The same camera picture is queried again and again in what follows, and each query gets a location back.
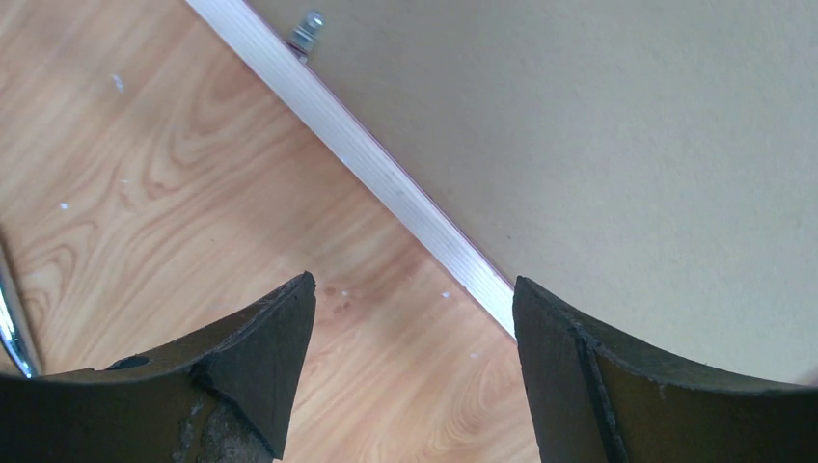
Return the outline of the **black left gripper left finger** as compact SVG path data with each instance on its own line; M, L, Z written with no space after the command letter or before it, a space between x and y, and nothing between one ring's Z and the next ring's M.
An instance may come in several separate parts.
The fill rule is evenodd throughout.
M315 281L105 369L1 378L5 462L270 462L283 457Z

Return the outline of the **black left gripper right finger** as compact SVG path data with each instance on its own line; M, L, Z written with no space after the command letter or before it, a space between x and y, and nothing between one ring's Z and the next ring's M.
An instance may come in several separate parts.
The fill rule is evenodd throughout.
M518 354L544 462L813 462L817 391L639 340L519 277Z

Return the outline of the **brown backing board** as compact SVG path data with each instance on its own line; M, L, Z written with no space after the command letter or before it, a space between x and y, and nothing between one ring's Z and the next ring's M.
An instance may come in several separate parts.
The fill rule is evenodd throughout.
M509 279L706 365L817 379L813 1L257 1Z

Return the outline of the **wooden picture frame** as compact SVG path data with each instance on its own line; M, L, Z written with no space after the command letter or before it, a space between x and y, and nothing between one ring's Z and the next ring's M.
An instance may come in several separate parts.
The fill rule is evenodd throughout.
M308 68L325 24L307 12L285 37L245 1L189 6L509 334L513 289L463 232Z

